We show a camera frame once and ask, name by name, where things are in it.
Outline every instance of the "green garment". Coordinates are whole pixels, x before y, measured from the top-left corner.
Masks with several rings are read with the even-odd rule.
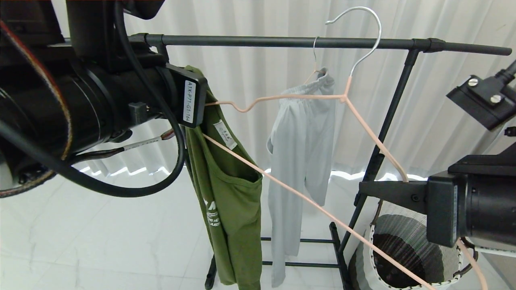
[[[196,68],[188,66],[186,69],[202,75]],[[208,88],[206,103],[216,101]],[[206,140],[203,133],[254,161],[228,128],[218,105],[205,107],[202,124],[186,129],[192,182],[215,253],[220,281],[225,285],[237,283],[239,290],[259,290],[263,177]]]

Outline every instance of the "light gray sweatpants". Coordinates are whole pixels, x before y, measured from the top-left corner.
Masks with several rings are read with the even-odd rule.
[[[334,80],[322,68],[317,80],[282,94],[333,94]],[[280,99],[269,139],[271,175],[324,205],[333,160],[337,100]],[[269,185],[272,218],[272,286],[285,280],[285,255],[297,256],[303,200],[275,182]]]

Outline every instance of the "clothing tag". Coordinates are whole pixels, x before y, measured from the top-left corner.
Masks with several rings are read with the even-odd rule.
[[[195,87],[196,83],[185,80],[183,120],[188,123],[194,122]]]
[[[224,143],[226,143],[226,146],[230,150],[235,149],[237,144],[233,137],[231,137],[231,134],[229,133],[229,130],[225,126],[224,122],[220,120],[218,123],[213,124],[213,126],[215,126],[215,129],[217,129],[217,132],[219,132],[219,135],[222,138],[222,140],[224,140]]]

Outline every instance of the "silver screw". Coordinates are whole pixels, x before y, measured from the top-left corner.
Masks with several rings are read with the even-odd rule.
[[[470,87],[474,87],[474,86],[478,85],[478,79],[476,79],[476,78],[472,78],[472,79],[470,79],[470,80],[467,82],[467,84],[468,84]]]
[[[491,97],[491,103],[498,104],[502,100],[502,96],[499,94],[496,94]]]

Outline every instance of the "curtain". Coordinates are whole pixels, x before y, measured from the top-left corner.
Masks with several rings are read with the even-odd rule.
[[[69,36],[63,0],[53,0],[63,35]],[[353,11],[332,25],[324,22],[352,6],[375,10],[384,38],[440,38],[508,46],[516,49],[516,2],[513,0],[166,0],[158,15],[144,21],[126,15],[129,34],[367,37],[375,38],[374,18]],[[368,50],[316,49],[317,65],[327,67],[342,93],[351,66]],[[280,94],[302,84],[313,70],[312,49],[260,47],[168,46],[170,62],[200,68],[219,100],[248,106],[262,96]],[[355,70],[350,99],[370,127],[379,133],[403,69],[407,51],[376,50]],[[401,98],[385,145],[412,174],[442,171],[467,154],[492,150],[504,139],[499,128],[488,132],[445,95],[471,74],[487,77],[507,67],[514,57],[457,52],[420,53]],[[260,103],[242,114],[222,110],[231,129],[262,168],[268,168],[265,142],[278,112],[278,102]],[[365,170],[374,148],[353,114],[338,104],[335,126],[335,170]],[[134,129],[125,143],[158,136],[169,128],[156,120]],[[103,144],[92,150],[114,148]],[[78,165],[92,174],[170,171],[176,160],[175,140],[158,142],[117,156]],[[397,174],[388,161],[379,176]]]

